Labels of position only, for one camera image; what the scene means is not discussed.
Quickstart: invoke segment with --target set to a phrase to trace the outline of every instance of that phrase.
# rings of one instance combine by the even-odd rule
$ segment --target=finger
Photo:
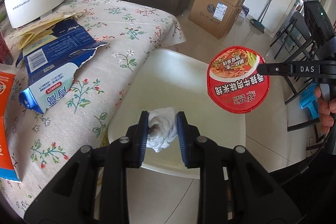
[[[320,86],[317,85],[315,88],[315,97],[320,98],[321,95],[322,95],[322,92],[321,92]]]
[[[329,108],[332,113],[336,113],[336,99],[329,102]]]
[[[326,127],[324,125],[321,125],[321,133],[324,135],[327,135],[330,131],[330,127]]]
[[[321,114],[324,114],[324,115],[330,114],[329,104],[326,101],[324,101],[322,97],[317,99],[317,106]]]
[[[320,113],[320,122],[321,122],[321,125],[325,127],[332,127],[334,124],[334,119],[330,115],[324,115]]]

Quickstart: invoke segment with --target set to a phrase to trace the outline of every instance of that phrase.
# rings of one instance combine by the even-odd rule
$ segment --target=pot lid
[[[266,98],[269,76],[257,73],[265,63],[255,51],[233,46],[220,52],[207,72],[208,95],[218,106],[232,113],[248,113]]]

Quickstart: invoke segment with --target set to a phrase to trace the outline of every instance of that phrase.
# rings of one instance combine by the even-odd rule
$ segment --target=blue logo on box
[[[212,4],[209,4],[207,7],[208,12],[213,13],[215,11],[215,7]]]

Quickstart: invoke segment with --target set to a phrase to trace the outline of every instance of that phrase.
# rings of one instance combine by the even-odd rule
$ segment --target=blue torn box
[[[52,31],[25,47],[16,62],[17,66],[25,60],[29,77],[19,101],[41,114],[65,96],[75,71],[95,55],[97,48],[108,44],[96,42],[71,18],[58,22]]]

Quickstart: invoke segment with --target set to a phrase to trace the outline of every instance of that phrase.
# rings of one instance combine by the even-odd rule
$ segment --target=crumpled white tissue
[[[176,114],[172,107],[149,111],[147,148],[160,152],[176,138]]]

